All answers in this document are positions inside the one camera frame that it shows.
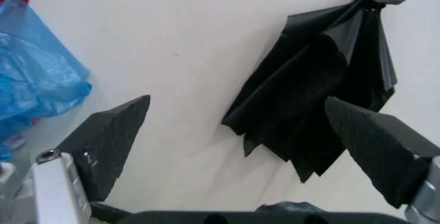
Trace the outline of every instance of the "crumpled blue plastic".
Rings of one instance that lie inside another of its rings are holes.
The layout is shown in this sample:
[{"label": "crumpled blue plastic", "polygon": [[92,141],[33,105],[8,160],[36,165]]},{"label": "crumpled blue plastic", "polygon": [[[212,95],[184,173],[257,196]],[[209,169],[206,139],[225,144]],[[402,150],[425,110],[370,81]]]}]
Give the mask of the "crumpled blue plastic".
[{"label": "crumpled blue plastic", "polygon": [[0,4],[0,139],[62,114],[90,93],[89,71],[22,0]]}]

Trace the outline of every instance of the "black plastic sheet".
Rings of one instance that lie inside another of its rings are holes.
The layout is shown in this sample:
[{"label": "black plastic sheet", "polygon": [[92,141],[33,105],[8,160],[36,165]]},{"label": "black plastic sheet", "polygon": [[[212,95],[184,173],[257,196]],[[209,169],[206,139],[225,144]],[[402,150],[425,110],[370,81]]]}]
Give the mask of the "black plastic sheet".
[{"label": "black plastic sheet", "polygon": [[264,144],[292,161],[302,182],[323,174],[345,149],[325,115],[326,97],[378,111],[394,93],[380,12],[403,1],[354,0],[289,16],[222,121],[244,134],[245,155]]}]

